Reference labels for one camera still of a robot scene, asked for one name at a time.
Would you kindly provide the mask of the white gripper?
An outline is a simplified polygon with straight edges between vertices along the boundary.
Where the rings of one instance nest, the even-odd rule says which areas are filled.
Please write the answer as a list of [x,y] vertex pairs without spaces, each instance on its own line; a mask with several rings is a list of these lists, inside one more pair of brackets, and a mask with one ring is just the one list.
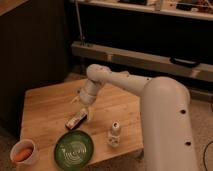
[[[99,90],[100,85],[97,82],[87,80],[84,86],[80,89],[79,96],[74,97],[71,103],[81,101],[84,105],[92,105],[96,100]],[[91,120],[93,118],[93,108],[89,106],[86,110],[87,119]]]

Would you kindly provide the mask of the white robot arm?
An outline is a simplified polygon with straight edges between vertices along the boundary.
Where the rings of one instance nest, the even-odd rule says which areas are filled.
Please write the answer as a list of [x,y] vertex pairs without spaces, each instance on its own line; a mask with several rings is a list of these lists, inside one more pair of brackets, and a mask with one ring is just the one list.
[[77,96],[92,105],[106,83],[140,98],[147,171],[199,171],[189,114],[189,90],[169,77],[145,77],[92,64]]

